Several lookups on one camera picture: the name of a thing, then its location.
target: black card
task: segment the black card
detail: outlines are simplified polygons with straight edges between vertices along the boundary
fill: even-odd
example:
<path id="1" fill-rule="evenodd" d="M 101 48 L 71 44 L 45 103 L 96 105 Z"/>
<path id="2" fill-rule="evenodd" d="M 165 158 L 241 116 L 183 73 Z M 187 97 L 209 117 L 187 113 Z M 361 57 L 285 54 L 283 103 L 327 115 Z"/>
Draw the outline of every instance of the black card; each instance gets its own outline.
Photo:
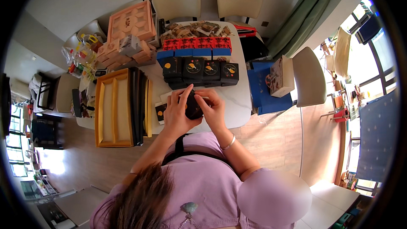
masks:
<path id="1" fill-rule="evenodd" d="M 199 119 L 204 114 L 201 107 L 195 100 L 194 95 L 194 90 L 191 90 L 190 94 L 188 95 L 188 99 L 186 100 L 185 115 L 190 120 Z"/>
<path id="2" fill-rule="evenodd" d="M 167 104 L 159 105 L 155 108 L 155 112 L 157 113 L 158 121 L 164 120 L 164 111 L 167 109 Z"/>

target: small box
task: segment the small box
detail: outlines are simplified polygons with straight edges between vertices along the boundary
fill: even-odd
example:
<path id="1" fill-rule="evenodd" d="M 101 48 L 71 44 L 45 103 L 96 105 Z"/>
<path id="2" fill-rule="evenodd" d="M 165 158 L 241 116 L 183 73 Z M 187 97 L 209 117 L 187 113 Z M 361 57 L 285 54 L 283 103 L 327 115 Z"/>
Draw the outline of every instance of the small box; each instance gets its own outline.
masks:
<path id="1" fill-rule="evenodd" d="M 130 34 L 127 37 L 120 40 L 119 54 L 131 57 L 142 50 L 140 44 L 141 44 L 140 39 Z"/>
<path id="2" fill-rule="evenodd" d="M 167 109 L 167 104 L 161 102 L 155 104 L 155 112 L 157 113 L 158 123 L 164 124 L 164 111 Z"/>
<path id="3" fill-rule="evenodd" d="M 224 48 L 230 49 L 231 52 L 231 42 L 229 37 L 212 37 L 213 48 Z"/>
<path id="4" fill-rule="evenodd" d="M 192 57 L 193 49 L 176 49 L 175 57 Z"/>
<path id="5" fill-rule="evenodd" d="M 190 79 L 198 82 L 202 81 L 202 75 L 204 72 L 204 58 L 184 57 L 184 64 L 182 70 L 182 76 L 184 81 Z"/>
<path id="6" fill-rule="evenodd" d="M 106 56 L 109 59 L 119 56 L 119 39 L 113 40 L 112 42 L 107 44 Z"/>
<path id="7" fill-rule="evenodd" d="M 187 84 L 184 82 L 169 83 L 168 86 L 170 86 L 172 90 L 185 89 L 186 87 L 188 87 Z"/>
<path id="8" fill-rule="evenodd" d="M 197 38 L 181 38 L 180 39 L 180 49 L 196 49 L 197 47 Z"/>
<path id="9" fill-rule="evenodd" d="M 114 70 L 114 69 L 118 68 L 120 65 L 121 65 L 120 63 L 115 62 L 115 63 L 109 65 L 107 68 L 110 70 Z"/>
<path id="10" fill-rule="evenodd" d="M 219 60 L 220 62 L 230 62 L 231 52 L 227 48 L 213 48 L 212 59 Z"/>
<path id="11" fill-rule="evenodd" d="M 281 56 L 270 68 L 270 79 L 266 81 L 270 95 L 280 98 L 294 90 L 293 59 Z"/>
<path id="12" fill-rule="evenodd" d="M 234 85 L 237 85 L 237 83 L 222 83 L 221 84 L 222 87 L 234 86 Z"/>
<path id="13" fill-rule="evenodd" d="M 195 86 L 195 84 L 201 83 L 201 82 L 202 82 L 202 80 L 200 80 L 200 79 L 188 79 L 188 78 L 184 78 L 184 83 L 186 83 L 187 85 L 194 84 L 194 86 Z"/>
<path id="14" fill-rule="evenodd" d="M 204 66 L 202 80 L 205 83 L 208 80 L 221 80 L 220 63 L 218 60 L 206 60 Z"/>
<path id="15" fill-rule="evenodd" d="M 174 56 L 175 50 L 170 49 L 168 51 L 162 51 L 162 52 L 157 52 L 157 61 L 160 64 L 161 67 L 164 67 L 164 64 L 162 63 L 165 58 L 170 58 Z"/>
<path id="16" fill-rule="evenodd" d="M 200 37 L 197 38 L 197 48 L 214 48 L 215 43 L 211 37 Z"/>
<path id="17" fill-rule="evenodd" d="M 182 78 L 182 58 L 171 57 L 163 61 L 162 75 L 167 78 Z"/>
<path id="18" fill-rule="evenodd" d="M 139 64 L 151 59 L 151 50 L 147 43 L 142 40 L 140 42 L 140 46 L 142 50 L 132 56 L 132 58 L 134 58 L 134 60 Z"/>
<path id="19" fill-rule="evenodd" d="M 164 44 L 162 45 L 163 51 L 176 50 L 179 48 L 180 48 L 180 39 L 164 40 Z"/>
<path id="20" fill-rule="evenodd" d="M 193 49 L 192 56 L 202 57 L 205 58 L 205 60 L 212 60 L 212 50 L 211 48 Z"/>
<path id="21" fill-rule="evenodd" d="M 220 86 L 222 86 L 222 82 L 220 80 L 205 81 L 205 88 L 213 88 Z"/>
<path id="22" fill-rule="evenodd" d="M 221 82 L 223 84 L 237 84 L 239 81 L 239 64 L 221 62 Z"/>
<path id="23" fill-rule="evenodd" d="M 96 60 L 103 62 L 108 59 L 106 55 L 106 50 L 107 50 L 107 43 L 104 43 L 102 46 L 99 47 L 98 53 L 96 54 Z"/>
<path id="24" fill-rule="evenodd" d="M 183 82 L 182 78 L 165 78 L 164 81 L 166 83 L 176 83 L 176 82 Z"/>

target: bracelet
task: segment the bracelet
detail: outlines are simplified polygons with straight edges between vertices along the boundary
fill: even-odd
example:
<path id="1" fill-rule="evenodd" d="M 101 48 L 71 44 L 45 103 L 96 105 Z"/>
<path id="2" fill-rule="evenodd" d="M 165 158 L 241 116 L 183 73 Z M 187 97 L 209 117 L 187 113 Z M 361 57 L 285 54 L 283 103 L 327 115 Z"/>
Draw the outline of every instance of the bracelet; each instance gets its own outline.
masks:
<path id="1" fill-rule="evenodd" d="M 230 148 L 234 144 L 235 140 L 236 140 L 236 136 L 233 135 L 233 139 L 231 140 L 230 144 L 227 145 L 225 148 L 222 148 L 222 150 L 227 150 L 228 148 Z"/>

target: blue box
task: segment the blue box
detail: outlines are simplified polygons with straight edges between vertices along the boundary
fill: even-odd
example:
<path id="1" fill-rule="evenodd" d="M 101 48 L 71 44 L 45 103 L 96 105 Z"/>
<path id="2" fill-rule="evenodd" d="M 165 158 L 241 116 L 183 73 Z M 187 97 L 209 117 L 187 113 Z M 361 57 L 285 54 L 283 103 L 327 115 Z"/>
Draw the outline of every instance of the blue box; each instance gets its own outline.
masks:
<path id="1" fill-rule="evenodd" d="M 162 62 L 165 58 L 170 58 L 174 56 L 174 50 L 170 49 L 168 51 L 157 52 L 157 61 L 161 68 L 163 67 Z"/>
<path id="2" fill-rule="evenodd" d="M 175 57 L 192 57 L 193 49 L 176 49 Z"/>
<path id="3" fill-rule="evenodd" d="M 231 52 L 229 48 L 213 48 L 212 59 L 219 62 L 230 62 Z"/>
<path id="4" fill-rule="evenodd" d="M 192 57 L 202 57 L 205 60 L 212 60 L 211 48 L 192 49 Z"/>

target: white box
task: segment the white box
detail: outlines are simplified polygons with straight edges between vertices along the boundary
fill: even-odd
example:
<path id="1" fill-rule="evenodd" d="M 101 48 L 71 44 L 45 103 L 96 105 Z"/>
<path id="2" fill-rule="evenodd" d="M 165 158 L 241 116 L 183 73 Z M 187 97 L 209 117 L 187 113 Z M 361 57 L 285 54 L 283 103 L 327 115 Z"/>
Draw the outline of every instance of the white box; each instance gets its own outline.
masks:
<path id="1" fill-rule="evenodd" d="M 294 88 L 293 59 L 282 56 L 270 68 L 270 95 L 280 98 Z"/>

